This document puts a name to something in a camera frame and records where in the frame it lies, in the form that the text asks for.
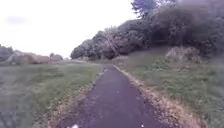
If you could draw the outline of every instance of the distant tree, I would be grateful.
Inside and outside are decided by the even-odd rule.
[[[145,17],[149,12],[156,7],[155,0],[134,0],[132,9],[139,15],[139,17]]]
[[[52,52],[52,53],[50,54],[50,57],[53,57],[53,56],[55,56],[55,54]]]
[[[178,0],[134,0],[131,4],[135,13],[137,13],[140,18],[144,18],[150,14],[153,9],[176,3],[176,1]]]

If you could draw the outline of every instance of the dirt edge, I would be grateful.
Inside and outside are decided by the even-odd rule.
[[[172,121],[177,121],[178,126],[181,128],[207,128],[206,122],[193,114],[189,108],[184,107],[178,101],[167,98],[167,96],[160,94],[155,89],[144,86],[144,82],[137,80],[119,67],[114,67],[129,78],[144,98],[152,102],[156,108],[164,111],[161,117],[162,122],[169,124]]]
[[[96,79],[102,76],[104,71],[101,69],[100,73],[96,76],[92,83],[82,87],[78,90],[78,95],[70,96],[64,100],[64,102],[53,111],[48,118],[48,128],[55,128],[60,121],[69,115],[70,112],[74,111],[79,106],[79,103],[83,101],[87,94],[92,90],[95,85]]]

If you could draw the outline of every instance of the green grass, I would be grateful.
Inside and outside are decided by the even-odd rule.
[[[224,63],[171,63],[164,55],[141,52],[113,63],[205,119],[209,128],[224,127]]]
[[[0,68],[0,112],[10,128],[31,128],[64,99],[96,78],[95,64],[49,64]]]

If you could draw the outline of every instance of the treeline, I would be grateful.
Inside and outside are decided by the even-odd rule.
[[[134,0],[139,19],[99,31],[74,48],[71,58],[112,59],[155,46],[192,46],[201,55],[223,51],[224,1]]]

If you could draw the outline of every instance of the overcast sky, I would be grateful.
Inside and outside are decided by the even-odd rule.
[[[0,0],[0,44],[68,57],[99,30],[136,16],[132,0]]]

